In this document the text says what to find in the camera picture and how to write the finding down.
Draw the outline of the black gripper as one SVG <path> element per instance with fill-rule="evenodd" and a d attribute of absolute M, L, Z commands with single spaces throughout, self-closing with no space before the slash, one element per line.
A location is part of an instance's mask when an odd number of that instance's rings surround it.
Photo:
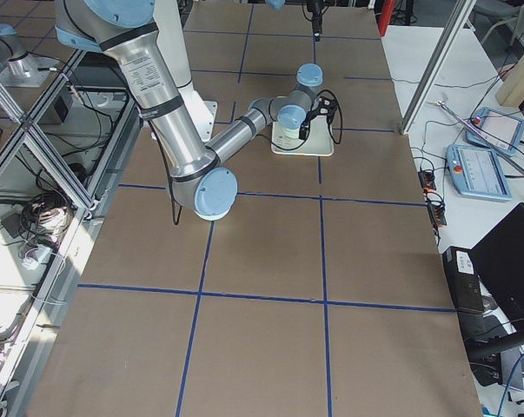
<path fill-rule="evenodd" d="M 318 116 L 324 116 L 326 123 L 330 126 L 335 119 L 336 100 L 328 97 L 320 97 L 314 109 L 311 109 L 305 119 L 305 123 L 310 124 Z M 299 138 L 307 139 L 309 136 L 309 125 L 302 125 L 299 129 Z"/>

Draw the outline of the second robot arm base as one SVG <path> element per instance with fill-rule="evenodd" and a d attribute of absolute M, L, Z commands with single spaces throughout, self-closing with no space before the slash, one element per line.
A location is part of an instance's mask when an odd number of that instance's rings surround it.
<path fill-rule="evenodd" d="M 0 82 L 5 87 L 38 88 L 59 63 L 29 53 L 15 29 L 0 23 Z"/>

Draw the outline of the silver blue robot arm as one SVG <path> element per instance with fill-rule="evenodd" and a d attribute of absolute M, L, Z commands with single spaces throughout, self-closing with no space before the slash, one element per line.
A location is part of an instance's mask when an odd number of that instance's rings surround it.
<path fill-rule="evenodd" d="M 204 142 L 182 96 L 191 80 L 176 1 L 57 1 L 56 33 L 74 49 L 114 59 L 149 124 L 166 162 L 171 201 L 208 221 L 224 217 L 238 184 L 224 163 L 272 122 L 308 138 L 318 116 L 333 119 L 340 107 L 322 89 L 322 69 L 305 63 L 287 96 L 260 98 L 229 128 Z"/>

